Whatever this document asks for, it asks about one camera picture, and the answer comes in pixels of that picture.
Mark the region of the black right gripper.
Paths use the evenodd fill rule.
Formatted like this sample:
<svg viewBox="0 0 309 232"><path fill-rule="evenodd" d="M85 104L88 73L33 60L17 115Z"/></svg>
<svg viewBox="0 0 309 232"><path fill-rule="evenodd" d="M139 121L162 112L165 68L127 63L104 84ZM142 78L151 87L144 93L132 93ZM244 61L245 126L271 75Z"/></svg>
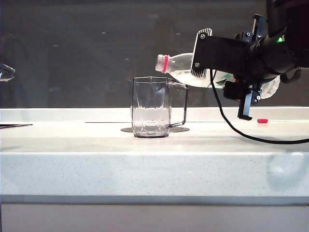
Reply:
<svg viewBox="0 0 309 232"><path fill-rule="evenodd" d="M262 38L267 18L253 16L253 38ZM229 39L219 36L207 37L207 69L239 75L240 79L253 80L256 74L250 70L251 53L255 41ZM223 91L227 99L239 101L238 118L252 120L249 116L252 103L261 101L261 85L258 83L226 81Z"/></svg>

